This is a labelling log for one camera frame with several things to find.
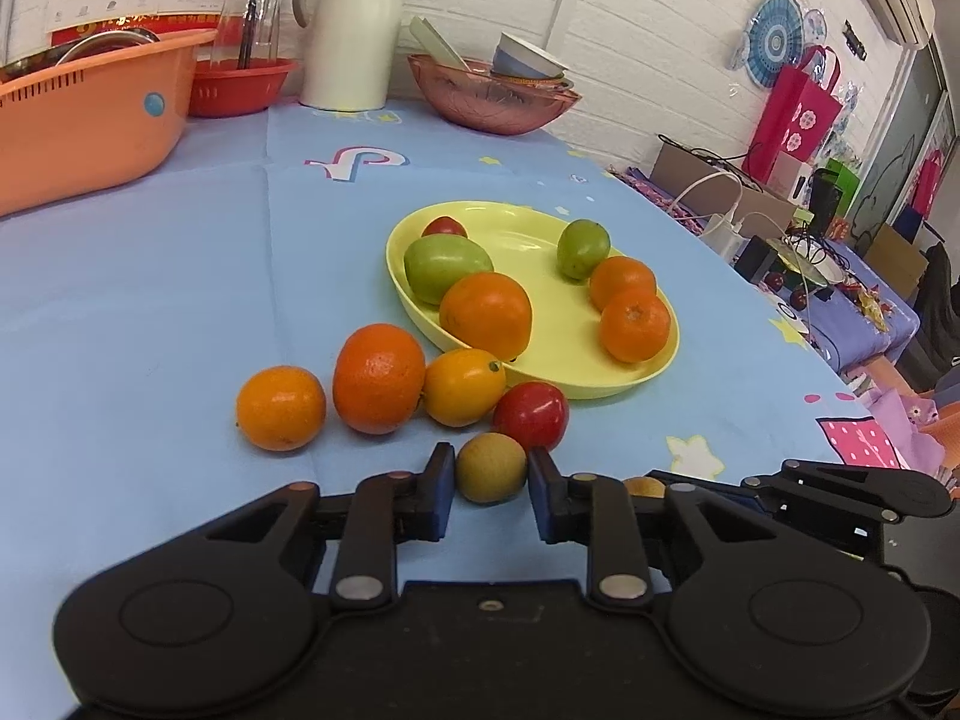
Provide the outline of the large green fruit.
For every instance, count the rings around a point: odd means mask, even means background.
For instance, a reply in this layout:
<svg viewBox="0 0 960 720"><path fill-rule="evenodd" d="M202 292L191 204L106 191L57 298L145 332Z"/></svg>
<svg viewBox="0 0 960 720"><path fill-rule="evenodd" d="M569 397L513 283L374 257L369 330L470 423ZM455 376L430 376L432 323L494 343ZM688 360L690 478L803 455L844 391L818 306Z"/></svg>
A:
<svg viewBox="0 0 960 720"><path fill-rule="evenodd" d="M475 273L490 273L493 262L470 239L455 234L431 234L415 239L407 247L404 270L416 299L439 305L451 286Z"/></svg>

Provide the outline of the mandarin in plate rear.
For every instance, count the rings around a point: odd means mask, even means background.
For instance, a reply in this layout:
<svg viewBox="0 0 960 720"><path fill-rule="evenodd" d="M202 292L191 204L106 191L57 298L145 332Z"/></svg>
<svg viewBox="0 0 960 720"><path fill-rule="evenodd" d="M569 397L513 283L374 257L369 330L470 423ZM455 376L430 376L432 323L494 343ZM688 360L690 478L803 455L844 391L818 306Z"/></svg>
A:
<svg viewBox="0 0 960 720"><path fill-rule="evenodd" d="M656 275L646 263L631 257L607 257L592 270L589 278L589 299L599 312L625 291L656 294Z"/></svg>

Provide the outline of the blue round fan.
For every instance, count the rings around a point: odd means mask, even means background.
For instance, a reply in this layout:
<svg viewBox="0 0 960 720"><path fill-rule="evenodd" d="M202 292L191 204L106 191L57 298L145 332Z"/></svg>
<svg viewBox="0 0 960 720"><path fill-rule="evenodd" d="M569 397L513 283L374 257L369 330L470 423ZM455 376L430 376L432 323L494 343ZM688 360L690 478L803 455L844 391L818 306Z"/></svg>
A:
<svg viewBox="0 0 960 720"><path fill-rule="evenodd" d="M740 35L727 66L747 71L763 89L775 86L781 70L796 65L804 52L799 0L763 0Z"/></svg>

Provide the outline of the yellow oval plate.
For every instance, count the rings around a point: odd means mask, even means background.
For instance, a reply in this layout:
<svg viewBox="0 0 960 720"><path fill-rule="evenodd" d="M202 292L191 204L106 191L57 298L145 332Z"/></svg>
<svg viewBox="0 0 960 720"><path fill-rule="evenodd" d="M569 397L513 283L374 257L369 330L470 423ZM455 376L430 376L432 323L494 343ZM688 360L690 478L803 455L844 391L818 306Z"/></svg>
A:
<svg viewBox="0 0 960 720"><path fill-rule="evenodd" d="M427 223L451 216L485 249L494 270L516 280L532 302L532 337L519 359L506 364L511 385L543 380L572 400L600 400L628 392L669 369L680 348L670 328L664 348L633 366L612 358L599 340L601 314L584 286L556 270L555 249L565 222L530 206L491 200L454 200L423 206L402 218L386 241L387 271L400 305L416 330L441 351L462 341L439 325L439 310L419 301L405 277L404 254Z"/></svg>

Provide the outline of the small green fruit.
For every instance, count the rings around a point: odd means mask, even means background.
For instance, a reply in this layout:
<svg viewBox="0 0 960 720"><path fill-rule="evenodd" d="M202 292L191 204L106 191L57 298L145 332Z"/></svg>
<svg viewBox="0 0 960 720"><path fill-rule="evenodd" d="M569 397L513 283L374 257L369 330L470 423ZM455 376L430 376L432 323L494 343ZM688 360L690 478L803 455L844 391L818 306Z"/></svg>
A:
<svg viewBox="0 0 960 720"><path fill-rule="evenodd" d="M607 229L592 220L572 221L556 244L556 265L568 280L583 281L610 252Z"/></svg>

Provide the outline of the brown longan fruit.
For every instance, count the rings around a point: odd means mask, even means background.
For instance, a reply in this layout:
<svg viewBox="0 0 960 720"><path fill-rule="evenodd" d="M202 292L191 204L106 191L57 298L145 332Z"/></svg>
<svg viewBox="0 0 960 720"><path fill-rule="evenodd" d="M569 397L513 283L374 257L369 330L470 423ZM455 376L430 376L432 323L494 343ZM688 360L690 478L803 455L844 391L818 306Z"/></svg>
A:
<svg viewBox="0 0 960 720"><path fill-rule="evenodd" d="M628 494L633 497L644 497L644 499L664 499L665 497L665 484L652 476L635 476L625 479L623 484Z"/></svg>
<svg viewBox="0 0 960 720"><path fill-rule="evenodd" d="M457 491L473 504L505 502L521 492L526 478L526 450L505 434L478 434L455 459Z"/></svg>

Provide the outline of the yellow-orange small citrus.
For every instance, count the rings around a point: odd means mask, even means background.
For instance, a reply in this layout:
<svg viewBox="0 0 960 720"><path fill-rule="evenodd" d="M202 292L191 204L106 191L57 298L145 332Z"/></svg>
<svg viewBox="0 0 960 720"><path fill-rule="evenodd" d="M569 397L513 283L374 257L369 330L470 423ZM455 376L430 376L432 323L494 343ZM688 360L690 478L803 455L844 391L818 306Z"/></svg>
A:
<svg viewBox="0 0 960 720"><path fill-rule="evenodd" d="M446 427L472 426L493 410L506 392L506 371L483 349L453 349L427 367L423 406Z"/></svg>

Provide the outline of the pink glass bowl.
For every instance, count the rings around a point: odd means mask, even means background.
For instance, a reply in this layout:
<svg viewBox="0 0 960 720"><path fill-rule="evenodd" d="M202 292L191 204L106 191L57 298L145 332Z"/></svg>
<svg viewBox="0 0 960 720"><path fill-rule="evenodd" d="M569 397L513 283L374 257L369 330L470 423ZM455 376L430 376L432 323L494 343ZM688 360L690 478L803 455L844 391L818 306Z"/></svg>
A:
<svg viewBox="0 0 960 720"><path fill-rule="evenodd" d="M410 54L407 62L421 96L444 121L475 132L526 135L581 101L568 82L517 83L477 60L467 70L439 65L430 54Z"/></svg>

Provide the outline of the orange plastic basket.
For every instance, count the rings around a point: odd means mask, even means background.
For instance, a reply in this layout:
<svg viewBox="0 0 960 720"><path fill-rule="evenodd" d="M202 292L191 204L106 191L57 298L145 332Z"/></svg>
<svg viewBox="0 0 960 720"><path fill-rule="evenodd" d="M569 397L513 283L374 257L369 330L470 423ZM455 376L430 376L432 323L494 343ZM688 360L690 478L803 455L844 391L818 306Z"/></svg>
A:
<svg viewBox="0 0 960 720"><path fill-rule="evenodd" d="M146 176L176 148L211 29L71 60L2 86L3 215Z"/></svg>

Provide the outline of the cardboard box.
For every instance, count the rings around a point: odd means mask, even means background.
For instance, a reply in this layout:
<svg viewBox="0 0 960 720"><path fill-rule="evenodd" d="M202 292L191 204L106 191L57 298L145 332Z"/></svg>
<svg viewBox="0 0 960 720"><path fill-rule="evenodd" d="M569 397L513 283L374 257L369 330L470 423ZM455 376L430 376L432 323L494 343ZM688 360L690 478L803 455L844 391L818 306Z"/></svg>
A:
<svg viewBox="0 0 960 720"><path fill-rule="evenodd" d="M682 197L680 206L695 216L724 215L736 203L734 221L747 239L781 236L796 210L792 203L750 187L731 169L711 166L688 149L670 143L661 145L651 181L672 197Z"/></svg>

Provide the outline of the white plate in bowl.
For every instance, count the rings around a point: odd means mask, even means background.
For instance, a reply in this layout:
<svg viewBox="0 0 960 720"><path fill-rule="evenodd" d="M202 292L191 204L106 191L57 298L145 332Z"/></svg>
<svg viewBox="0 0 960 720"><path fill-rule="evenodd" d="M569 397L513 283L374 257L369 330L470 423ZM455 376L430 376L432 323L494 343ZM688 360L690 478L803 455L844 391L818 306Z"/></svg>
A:
<svg viewBox="0 0 960 720"><path fill-rule="evenodd" d="M466 60L460 57L459 52L439 34L438 29L427 18L412 16L409 21L409 31L415 37L415 41L441 67L452 68L452 70L470 70L470 65L467 64Z"/></svg>

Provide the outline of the small orange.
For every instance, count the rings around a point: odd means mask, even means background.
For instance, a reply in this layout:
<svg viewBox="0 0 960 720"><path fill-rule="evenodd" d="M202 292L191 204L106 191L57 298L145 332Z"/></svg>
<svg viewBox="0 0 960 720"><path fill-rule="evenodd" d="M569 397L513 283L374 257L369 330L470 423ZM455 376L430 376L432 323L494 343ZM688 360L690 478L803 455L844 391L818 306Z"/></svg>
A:
<svg viewBox="0 0 960 720"><path fill-rule="evenodd" d="M327 401L308 369L274 366L254 374L236 397L236 426L247 442L275 454L311 444L324 427Z"/></svg>

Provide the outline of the green gift bag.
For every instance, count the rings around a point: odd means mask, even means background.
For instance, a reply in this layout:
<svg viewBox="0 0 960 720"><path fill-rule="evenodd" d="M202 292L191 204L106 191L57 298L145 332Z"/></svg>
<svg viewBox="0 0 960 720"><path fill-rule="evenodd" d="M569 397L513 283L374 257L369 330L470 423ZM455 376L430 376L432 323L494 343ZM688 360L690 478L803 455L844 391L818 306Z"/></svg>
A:
<svg viewBox="0 0 960 720"><path fill-rule="evenodd" d="M844 216L850 210L857 189L861 185L861 177L857 172L854 172L841 161L835 160L835 158L830 158L825 167L828 171L836 174L835 185L839 188L839 204L836 214Z"/></svg>

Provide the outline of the large orange mandarin on cloth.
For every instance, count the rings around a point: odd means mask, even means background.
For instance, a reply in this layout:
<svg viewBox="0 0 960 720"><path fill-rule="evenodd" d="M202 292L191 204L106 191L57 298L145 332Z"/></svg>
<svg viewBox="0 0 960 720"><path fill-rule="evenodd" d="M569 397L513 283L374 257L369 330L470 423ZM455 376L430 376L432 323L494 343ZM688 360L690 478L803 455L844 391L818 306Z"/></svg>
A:
<svg viewBox="0 0 960 720"><path fill-rule="evenodd" d="M397 431L413 416L427 363L420 343L392 323L353 332L338 353L332 394L338 416L366 436Z"/></svg>

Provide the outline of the pink gift bag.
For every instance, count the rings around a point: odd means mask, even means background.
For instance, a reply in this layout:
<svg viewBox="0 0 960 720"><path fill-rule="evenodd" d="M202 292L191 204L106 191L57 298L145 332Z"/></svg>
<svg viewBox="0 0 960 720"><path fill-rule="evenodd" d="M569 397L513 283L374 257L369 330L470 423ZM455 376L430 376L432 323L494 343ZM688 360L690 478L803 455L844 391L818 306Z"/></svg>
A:
<svg viewBox="0 0 960 720"><path fill-rule="evenodd" d="M815 153L841 110L833 96L839 75L830 46L809 47L797 64L782 67L743 158L747 176L766 184L781 153L801 163Z"/></svg>

